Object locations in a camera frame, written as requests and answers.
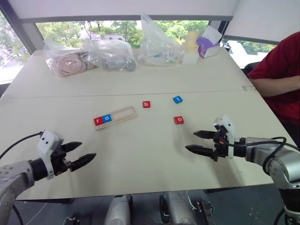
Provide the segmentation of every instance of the green foliage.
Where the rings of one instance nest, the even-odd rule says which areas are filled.
[[[228,39],[223,38],[223,44],[226,44]],[[258,52],[260,53],[269,53],[276,45],[258,43],[258,42],[250,42],[250,41],[237,41],[241,43],[247,54],[249,55],[257,55]]]
[[[166,20],[156,21],[156,23],[168,37],[180,44],[189,31],[195,31],[202,35],[208,25],[208,21],[202,20]]]
[[[0,52],[10,60],[16,60],[23,64],[30,57],[24,45],[7,22],[0,11]],[[0,57],[0,66],[4,64],[4,57]]]
[[[83,39],[80,38],[80,31],[85,22],[44,22],[37,23],[45,40],[51,39],[68,47],[78,48]]]
[[[134,20],[124,20],[124,21],[114,21],[112,27],[116,29],[118,34],[122,34],[125,38],[125,41],[136,32],[136,21]]]
[[[140,29],[136,29],[128,39],[128,43],[131,44],[132,48],[139,48],[141,44],[141,40],[143,38],[143,32]]]
[[[96,34],[100,34],[101,38],[104,39],[105,34],[116,34],[117,31],[111,27],[106,27],[103,25],[100,25],[99,27],[92,27],[91,32],[96,33]]]
[[[93,21],[93,22],[97,24],[98,31],[101,32],[101,26],[103,25],[103,22],[102,21],[98,21],[98,20]]]
[[[132,48],[140,47],[143,32],[136,27],[136,21],[114,21],[112,27],[115,28],[117,34],[123,35]]]

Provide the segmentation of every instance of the plastic bag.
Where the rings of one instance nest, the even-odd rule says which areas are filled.
[[[139,61],[144,65],[172,66],[180,62],[183,48],[168,37],[161,28],[146,15],[141,15],[144,39],[141,42]]]
[[[89,40],[83,43],[91,63],[98,67],[116,70],[135,70],[131,45],[121,40]]]
[[[67,77],[96,66],[91,63],[90,54],[83,49],[67,48],[54,41],[45,41],[46,63],[57,75]]]

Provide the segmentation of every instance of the blue letter block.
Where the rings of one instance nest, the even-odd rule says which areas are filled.
[[[183,100],[182,100],[182,98],[181,98],[180,96],[176,96],[176,97],[173,98],[173,101],[174,101],[176,104],[178,104],[178,103],[182,102]]]
[[[103,118],[103,122],[104,122],[104,123],[107,123],[107,122],[112,121],[112,117],[111,117],[110,114],[105,115],[105,116],[103,116],[102,118]]]

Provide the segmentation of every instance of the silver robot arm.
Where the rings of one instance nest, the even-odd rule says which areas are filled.
[[[214,150],[194,144],[187,145],[186,148],[192,153],[210,157],[216,162],[218,157],[238,156],[261,165],[280,191],[288,220],[299,225],[300,154],[280,146],[282,142],[277,142],[275,140],[277,138],[236,138],[234,125],[227,115],[217,118],[214,127],[217,132],[200,130],[194,133],[201,138],[213,139]]]
[[[76,149],[81,142],[62,145],[63,138],[50,130],[42,132],[37,145],[40,158],[0,167],[0,225],[6,225],[19,194],[32,187],[35,181],[48,180],[68,169],[71,172],[88,164],[96,154],[87,154],[74,162],[67,161],[67,152]]]

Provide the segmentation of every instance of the metal leg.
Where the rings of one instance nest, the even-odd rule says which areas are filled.
[[[108,207],[104,225],[130,225],[129,196],[115,196]]]
[[[167,192],[166,201],[171,223],[198,225],[197,219],[191,206],[184,200],[180,192]]]
[[[164,224],[168,224],[170,222],[168,205],[166,200],[165,192],[160,193],[159,195],[159,208],[160,208],[160,218]]]
[[[190,203],[196,208],[195,213],[201,224],[216,225],[213,217],[214,208],[203,190],[187,191]]]

